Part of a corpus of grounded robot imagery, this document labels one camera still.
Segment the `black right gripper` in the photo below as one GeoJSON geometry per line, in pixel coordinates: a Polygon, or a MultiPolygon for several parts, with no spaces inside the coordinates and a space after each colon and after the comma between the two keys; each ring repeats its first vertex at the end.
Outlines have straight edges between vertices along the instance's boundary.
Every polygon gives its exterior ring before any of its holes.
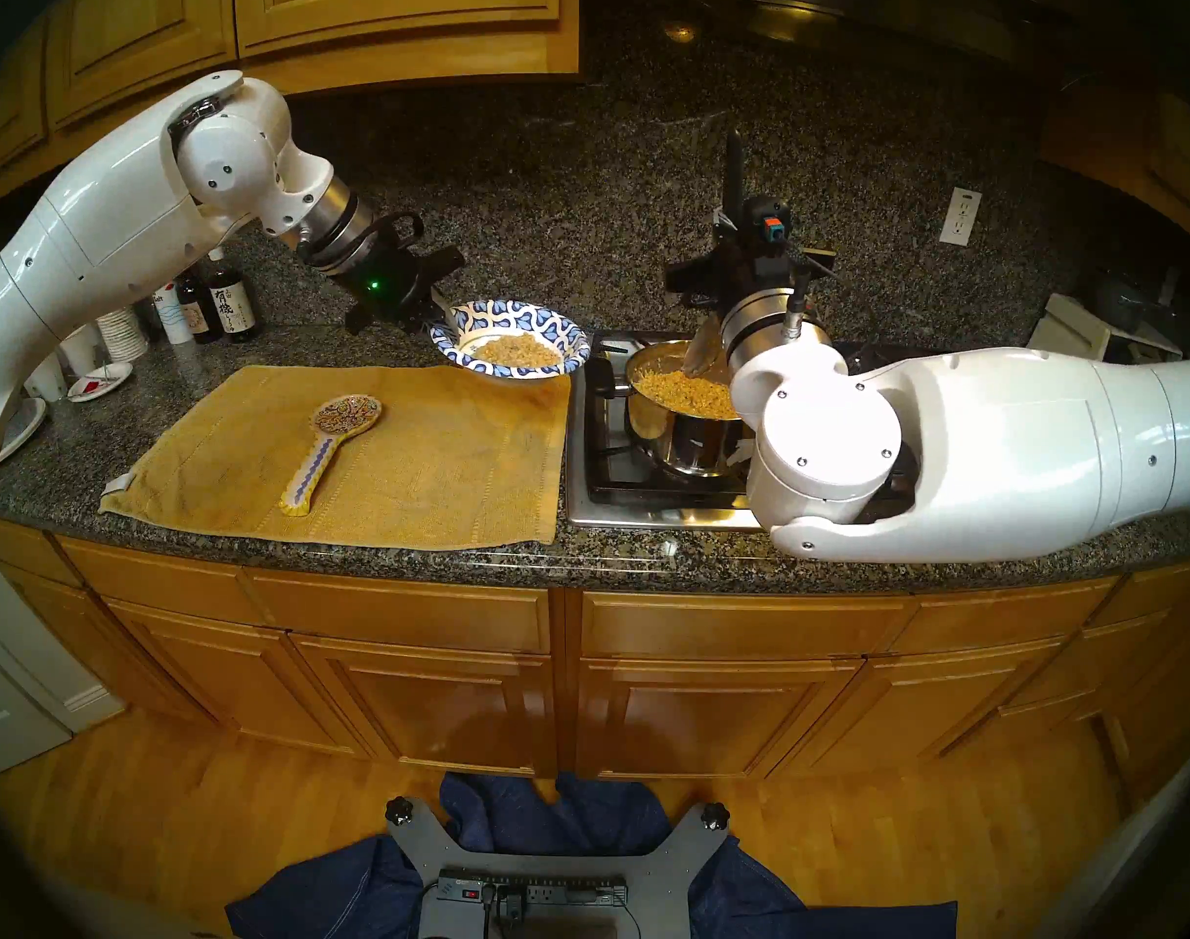
{"type": "Polygon", "coordinates": [[[793,212],[784,199],[753,195],[733,213],[715,208],[710,230],[709,252],[665,268],[665,292],[685,307],[731,312],[754,293],[793,293],[813,278],[835,277],[835,253],[791,252],[793,212]]]}

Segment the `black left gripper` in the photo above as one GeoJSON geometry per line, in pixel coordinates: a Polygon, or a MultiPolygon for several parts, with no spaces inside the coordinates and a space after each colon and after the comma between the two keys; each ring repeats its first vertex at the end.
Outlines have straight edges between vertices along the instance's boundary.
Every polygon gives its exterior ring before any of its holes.
{"type": "Polygon", "coordinates": [[[428,333],[447,333],[440,311],[456,313],[457,308],[440,292],[434,303],[432,292],[465,267],[465,257],[453,244],[416,253],[412,246],[422,230],[415,225],[411,237],[401,238],[395,225],[371,225],[347,257],[326,270],[353,298],[343,323],[349,334],[361,334],[374,323],[409,332],[428,323],[428,333]]]}

